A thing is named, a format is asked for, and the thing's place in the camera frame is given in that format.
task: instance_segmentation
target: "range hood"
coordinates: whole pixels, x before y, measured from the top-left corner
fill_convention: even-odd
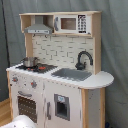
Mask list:
[[[53,29],[43,24],[43,16],[35,16],[35,24],[25,28],[25,33],[52,34]]]

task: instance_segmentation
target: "toy kitchen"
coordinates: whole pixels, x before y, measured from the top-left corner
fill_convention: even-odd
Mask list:
[[[101,12],[20,18],[26,58],[7,69],[12,119],[27,115],[37,128],[104,128],[105,87],[114,77],[101,71]],[[35,65],[26,66],[32,58]]]

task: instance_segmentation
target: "microwave door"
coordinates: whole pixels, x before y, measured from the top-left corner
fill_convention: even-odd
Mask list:
[[[78,15],[56,15],[55,33],[77,33]]]

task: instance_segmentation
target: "sink faucet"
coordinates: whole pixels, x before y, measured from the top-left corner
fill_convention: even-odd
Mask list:
[[[76,64],[77,70],[83,70],[83,69],[85,69],[85,65],[80,62],[81,55],[83,55],[83,54],[86,54],[88,56],[88,58],[90,60],[90,65],[93,65],[92,56],[88,52],[82,51],[82,52],[80,52],[78,54],[78,63]]]

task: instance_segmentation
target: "tile backsplash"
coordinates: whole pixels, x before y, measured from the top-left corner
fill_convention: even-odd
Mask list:
[[[33,56],[45,64],[75,68],[79,52],[87,51],[93,57],[93,38],[33,34],[32,43]],[[86,55],[82,55],[81,62],[86,62],[85,70],[93,71]]]

